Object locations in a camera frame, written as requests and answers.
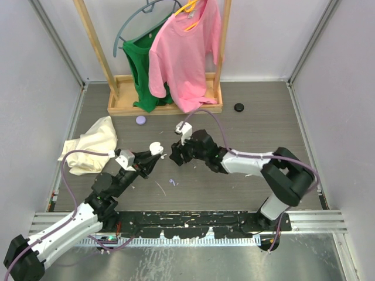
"metal floor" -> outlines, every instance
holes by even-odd
[[[345,280],[331,234],[281,235],[268,254],[256,246],[125,248],[79,265],[53,265],[43,281],[341,281]],[[94,253],[74,247],[57,263],[69,265]]]
[[[295,116],[287,86],[283,82],[222,83],[223,112],[219,118],[227,132],[232,148],[243,152],[269,152],[279,146],[290,149],[302,161],[308,156]],[[107,116],[110,89],[106,84],[90,84],[77,123],[75,138],[85,133],[96,120]],[[234,111],[237,102],[245,105],[241,113]],[[170,154],[171,144],[178,141],[174,128],[185,115],[157,115],[147,117],[143,126],[135,123],[135,116],[113,117],[118,137],[118,148],[134,152],[148,150],[149,144],[159,141],[164,153]],[[197,114],[189,121],[193,129],[206,129],[218,145],[223,145],[220,131],[208,114]],[[115,175],[120,169],[114,161],[104,171]],[[67,175],[78,202],[91,192],[95,174]],[[173,179],[178,185],[169,182]],[[162,192],[158,182],[165,191]],[[215,174],[203,162],[193,160],[178,167],[166,157],[160,160],[150,178],[136,179],[118,199],[119,211],[182,211],[182,210],[249,210],[255,211],[271,190],[264,179],[243,174]],[[298,210],[321,210],[317,192],[304,197]],[[55,211],[73,210],[73,202],[61,187]]]

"pink t-shirt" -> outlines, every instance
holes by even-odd
[[[189,31],[187,27],[198,24]],[[221,17],[216,0],[201,0],[194,14],[172,15],[157,34],[149,51],[149,89],[152,95],[166,95],[168,82],[176,105],[190,112],[202,104],[216,104],[205,98],[206,54],[213,53],[214,63],[219,55]]]

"white wall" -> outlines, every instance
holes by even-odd
[[[83,79],[104,81],[86,32],[72,0],[40,0]],[[218,0],[223,7],[224,0]],[[122,24],[145,0],[85,0],[113,74],[130,74],[122,50],[112,49]],[[263,80],[289,78],[328,0],[233,0],[222,78]],[[155,12],[140,13],[123,35],[132,39],[159,22],[173,1],[155,5]],[[213,70],[209,63],[207,70]]]
[[[327,197],[375,276],[375,2],[342,1],[295,82]]]
[[[0,9],[0,276],[12,238],[44,211],[80,86],[30,3]]]

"beige fabric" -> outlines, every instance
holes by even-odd
[[[67,140],[59,161],[71,150],[82,149],[100,153],[108,153],[115,150],[117,146],[116,131],[110,116],[100,118],[84,135],[79,139]],[[109,161],[109,156],[96,156],[86,153],[74,153],[69,155],[68,166],[70,173],[81,175],[87,173],[99,173]]]

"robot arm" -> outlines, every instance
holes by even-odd
[[[40,280],[47,268],[83,238],[101,229],[111,231],[118,221],[118,213],[114,210],[118,203],[114,197],[119,197],[138,176],[147,179],[161,158],[162,152],[163,147],[160,143],[153,143],[149,151],[141,153],[117,150],[116,161],[121,166],[118,174],[112,176],[108,173],[100,173],[91,187],[93,192],[78,206],[73,220],[28,250],[12,268],[13,279],[15,281]],[[26,247],[40,241],[47,233],[71,219],[73,214],[74,212],[70,213],[48,229],[28,239],[22,235],[14,238],[5,256],[6,268],[9,268]]]
[[[285,210],[297,206],[313,182],[314,176],[309,170],[286,160],[272,159],[273,156],[283,156],[298,160],[286,148],[262,154],[234,149],[230,153],[218,146],[206,130],[193,132],[190,124],[182,124],[176,126],[175,132],[181,135],[181,140],[172,145],[170,155],[177,165],[199,159],[216,173],[244,173],[265,178],[273,194],[258,210],[257,222],[263,229],[273,227]]]

